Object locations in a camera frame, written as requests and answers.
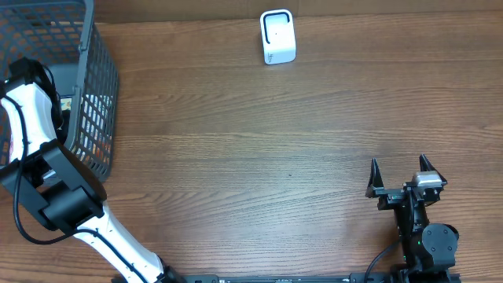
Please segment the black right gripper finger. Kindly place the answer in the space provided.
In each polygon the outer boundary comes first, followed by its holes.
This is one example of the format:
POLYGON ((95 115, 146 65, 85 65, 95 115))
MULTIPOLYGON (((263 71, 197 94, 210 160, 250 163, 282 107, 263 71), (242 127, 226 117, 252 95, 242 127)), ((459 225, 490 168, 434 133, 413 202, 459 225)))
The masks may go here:
POLYGON ((447 180, 443 177, 443 175, 435 169, 435 167, 431 164, 428 158, 424 154, 420 154, 419 156, 419 164, 420 171, 434 171, 440 178, 443 185, 447 184, 447 180))
POLYGON ((384 191, 384 183, 376 158, 372 158, 369 182, 365 191, 368 198, 376 198, 384 191))

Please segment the yellow orange snack bag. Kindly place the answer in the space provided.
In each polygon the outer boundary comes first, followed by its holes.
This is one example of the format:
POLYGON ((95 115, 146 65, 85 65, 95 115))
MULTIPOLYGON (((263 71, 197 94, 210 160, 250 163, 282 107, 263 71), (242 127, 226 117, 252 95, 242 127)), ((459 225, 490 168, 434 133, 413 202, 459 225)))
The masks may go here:
POLYGON ((61 98, 61 109, 63 112, 70 111, 72 109, 72 97, 61 98))

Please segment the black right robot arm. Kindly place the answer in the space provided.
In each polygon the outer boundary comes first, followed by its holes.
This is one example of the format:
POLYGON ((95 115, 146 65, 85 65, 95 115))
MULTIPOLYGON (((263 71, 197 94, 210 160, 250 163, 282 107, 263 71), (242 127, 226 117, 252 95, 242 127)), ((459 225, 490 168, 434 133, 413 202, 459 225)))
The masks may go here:
POLYGON ((426 208, 440 201, 448 181, 428 158, 419 156, 420 170, 401 189, 387 189, 376 159, 372 159, 365 196, 378 200, 380 211, 392 210, 398 228, 398 240, 386 247, 369 264, 364 282, 435 282, 461 281, 450 273, 456 264, 459 232, 451 225, 431 223, 426 208), (403 264, 395 264, 386 274, 374 274, 374 266, 397 246, 402 247, 403 264))

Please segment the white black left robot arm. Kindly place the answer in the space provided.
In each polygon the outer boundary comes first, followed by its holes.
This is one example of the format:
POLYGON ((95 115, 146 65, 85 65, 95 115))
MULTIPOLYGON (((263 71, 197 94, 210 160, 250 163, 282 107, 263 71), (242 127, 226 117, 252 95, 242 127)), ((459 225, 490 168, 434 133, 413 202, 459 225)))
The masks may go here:
POLYGON ((1 83, 1 105, 9 118, 9 163, 1 184, 13 196, 21 236, 38 245, 75 237, 88 244, 127 282, 182 282, 157 254, 139 243, 113 215, 104 186, 64 147, 60 96, 50 70, 22 57, 1 83))

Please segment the white barcode scanner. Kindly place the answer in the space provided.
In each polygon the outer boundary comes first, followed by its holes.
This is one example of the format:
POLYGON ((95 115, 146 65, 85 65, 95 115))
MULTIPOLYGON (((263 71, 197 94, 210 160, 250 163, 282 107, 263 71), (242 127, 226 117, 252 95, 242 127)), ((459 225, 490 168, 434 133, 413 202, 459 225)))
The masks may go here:
POLYGON ((296 58, 296 36, 292 13, 287 9, 264 12, 260 18, 265 64, 289 63, 296 58))

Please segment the grey plastic mesh basket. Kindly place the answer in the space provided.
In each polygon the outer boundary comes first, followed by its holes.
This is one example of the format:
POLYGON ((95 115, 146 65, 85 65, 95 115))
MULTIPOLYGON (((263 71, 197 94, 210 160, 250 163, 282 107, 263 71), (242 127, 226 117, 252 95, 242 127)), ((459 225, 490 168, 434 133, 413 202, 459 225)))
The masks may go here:
POLYGON ((94 1, 3 1, 2 79, 22 57, 48 67, 60 97, 72 97, 64 145, 105 181, 112 166, 119 73, 94 22, 94 1))

